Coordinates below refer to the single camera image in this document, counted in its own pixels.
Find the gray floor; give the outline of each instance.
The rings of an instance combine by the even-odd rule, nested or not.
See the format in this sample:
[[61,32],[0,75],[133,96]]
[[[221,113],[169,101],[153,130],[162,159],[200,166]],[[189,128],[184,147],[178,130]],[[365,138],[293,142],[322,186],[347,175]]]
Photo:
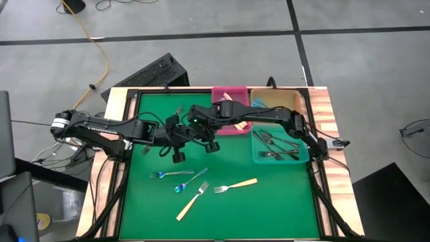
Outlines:
[[[79,17],[97,37],[292,29],[283,0],[112,3],[103,12],[95,10],[96,1],[86,3]],[[53,0],[9,0],[0,13],[0,40],[84,38],[71,16],[55,12],[57,5]],[[430,25],[430,2],[424,0],[294,0],[294,7],[302,30]],[[408,151],[398,133],[409,122],[429,116],[430,33],[333,34],[303,36],[303,41],[314,84],[329,87],[341,136],[351,141],[345,153],[353,182],[396,162],[430,202],[430,161]],[[306,85],[293,36],[101,46],[112,69],[99,91],[79,108],[92,114],[104,111],[101,91],[167,52],[187,69],[192,85],[263,85],[270,75],[279,85]],[[103,59],[93,44],[0,46],[0,89],[10,92],[16,120],[50,123],[56,112],[72,108],[103,71]],[[13,135],[16,155],[22,159],[33,159],[54,144],[43,126],[14,124]],[[426,138],[408,142],[430,155]],[[62,147],[53,159],[72,153]],[[66,172],[85,168],[83,164]],[[88,171],[79,177],[88,179]],[[38,211],[52,212],[49,204],[57,199],[42,199],[58,197],[52,187],[38,184],[35,193],[41,198]],[[76,226],[76,221],[56,225],[44,240],[70,239]]]

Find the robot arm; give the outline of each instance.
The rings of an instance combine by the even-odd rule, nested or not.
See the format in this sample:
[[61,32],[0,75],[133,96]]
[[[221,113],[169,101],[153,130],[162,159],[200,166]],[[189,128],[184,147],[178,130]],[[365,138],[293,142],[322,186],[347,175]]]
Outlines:
[[[90,116],[85,112],[67,110],[56,114],[51,126],[55,139],[75,137],[102,148],[108,157],[124,161],[125,143],[173,148],[173,162],[185,161],[180,152],[186,143],[205,146],[206,152],[219,151],[215,132],[226,125],[242,121],[258,121],[280,124],[293,138],[302,139],[310,148],[311,157],[328,159],[327,144],[323,138],[315,140],[309,135],[304,117],[284,107],[247,107],[235,101],[214,103],[210,108],[193,105],[188,112],[189,125],[179,123],[179,116],[166,119],[165,124],[151,120],[138,120],[138,115],[127,121],[115,121]],[[99,133],[117,134],[119,140],[110,140]]]

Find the pink bin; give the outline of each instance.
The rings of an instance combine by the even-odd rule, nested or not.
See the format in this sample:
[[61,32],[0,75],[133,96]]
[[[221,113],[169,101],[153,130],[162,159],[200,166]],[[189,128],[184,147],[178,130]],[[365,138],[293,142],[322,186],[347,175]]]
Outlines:
[[[247,87],[213,87],[212,88],[212,103],[219,102],[224,97],[223,94],[227,93],[233,101],[241,102],[243,105],[249,106],[249,97]],[[234,134],[247,134],[251,131],[251,123],[247,122],[243,130],[238,130],[234,125],[222,127],[216,132],[219,135],[234,135]]]

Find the utensil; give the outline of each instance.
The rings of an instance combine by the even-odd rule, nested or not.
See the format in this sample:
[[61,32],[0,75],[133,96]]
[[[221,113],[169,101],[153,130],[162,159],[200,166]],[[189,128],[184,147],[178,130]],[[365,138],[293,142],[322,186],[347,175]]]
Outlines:
[[179,175],[179,174],[194,174],[193,169],[188,169],[185,171],[174,171],[174,172],[152,172],[149,174],[151,178],[163,178],[166,175]]
[[191,178],[189,181],[185,182],[184,184],[181,184],[181,185],[177,186],[175,188],[175,192],[182,192],[190,181],[194,180],[199,175],[201,175],[201,174],[203,174],[203,173],[205,173],[207,171],[208,171],[208,168],[205,168],[205,169],[201,170],[199,173],[197,173],[195,176],[193,176],[193,178]]
[[292,151],[281,151],[281,152],[270,152],[270,151],[259,151],[258,156],[260,157],[270,157],[274,156],[275,154],[297,154],[299,153],[299,150],[292,150]]
[[180,221],[185,216],[185,214],[188,212],[189,208],[191,208],[191,206],[193,205],[194,201],[196,201],[198,196],[200,196],[204,193],[204,191],[206,190],[206,188],[208,188],[208,186],[209,186],[209,183],[207,181],[205,181],[200,186],[197,194],[193,197],[193,199],[191,199],[191,201],[188,202],[187,206],[185,206],[185,208],[183,208],[183,210],[177,215],[176,219],[178,221]]
[[214,193],[221,193],[221,192],[227,191],[229,188],[238,188],[241,186],[247,186],[247,185],[252,185],[252,184],[256,184],[256,183],[257,183],[257,178],[249,179],[247,181],[242,181],[242,182],[239,182],[239,183],[237,183],[235,185],[231,185],[231,186],[216,187],[216,188],[214,188]]
[[259,99],[258,97],[254,98],[253,106],[262,107],[262,108],[269,107],[263,102],[263,100]]
[[140,151],[140,154],[142,154],[142,155],[145,155],[145,154],[147,154],[150,150],[151,150],[151,148],[152,147],[150,147],[150,146],[145,146],[145,148],[143,148],[143,150],[141,150]]
[[[273,149],[271,149],[270,148],[270,146],[257,134],[257,132],[255,132],[255,131],[253,131],[253,136],[258,140],[258,141],[260,141],[261,143],[263,143],[263,145],[264,146],[266,146],[266,148],[269,150],[269,151],[271,151],[271,152],[273,152],[273,153],[276,153],[275,151],[273,151]],[[274,154],[273,155],[273,157],[275,157],[275,159],[277,160],[277,161],[285,161],[285,159],[284,158],[282,158],[281,156],[280,156],[280,154]]]
[[[269,144],[269,145],[273,145],[276,148],[280,149],[281,151],[286,151],[285,149],[283,149],[282,147],[280,147],[279,145],[275,144],[273,140],[271,140],[270,138],[265,138],[263,137],[263,140]],[[293,158],[294,160],[298,161],[300,158],[297,155],[294,154],[289,154],[287,153],[287,155],[289,155],[291,158]]]
[[182,105],[179,105],[179,107],[176,109],[176,111],[175,111],[175,114],[176,115],[179,115],[180,113],[182,113],[182,110],[183,110],[183,106]]
[[[226,101],[226,100],[232,101],[231,97],[227,93],[224,93],[224,96],[221,97],[218,101],[221,102],[221,101]],[[243,130],[243,128],[246,127],[248,125],[248,123],[243,121],[243,122],[240,122],[238,124],[233,124],[233,125],[237,130]]]
[[274,138],[274,139],[276,139],[276,140],[279,140],[279,141],[282,141],[282,142],[285,142],[285,143],[287,143],[287,144],[289,144],[289,145],[292,145],[293,147],[295,147],[295,148],[298,148],[298,147],[300,147],[300,145],[299,144],[297,144],[297,143],[294,143],[294,142],[291,142],[291,141],[288,141],[288,140],[284,140],[284,139],[282,139],[282,138],[278,138],[278,137],[276,137],[276,136],[273,136],[272,134],[270,134],[269,132],[267,132],[267,131],[264,131],[264,130],[260,130],[260,133],[261,133],[261,135],[263,135],[263,137],[266,137],[266,138]]

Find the green tablecloth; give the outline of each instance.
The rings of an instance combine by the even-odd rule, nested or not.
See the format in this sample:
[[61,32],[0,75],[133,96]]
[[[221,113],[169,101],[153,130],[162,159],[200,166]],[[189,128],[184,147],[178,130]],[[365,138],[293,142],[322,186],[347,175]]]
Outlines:
[[[192,104],[210,105],[210,94],[144,94],[139,112],[162,119],[179,105],[184,115]],[[154,120],[149,115],[140,118]],[[187,143],[186,161],[173,164],[171,154],[159,157],[158,147],[146,155],[135,145],[120,239],[291,239],[318,238],[315,208],[306,164],[257,165],[251,154],[251,135],[217,136],[221,150],[206,154]],[[151,179],[150,172],[195,169],[208,171],[182,193],[173,188],[193,175]],[[213,188],[257,178],[258,183],[214,194]],[[210,186],[178,221],[176,216],[204,181]]]

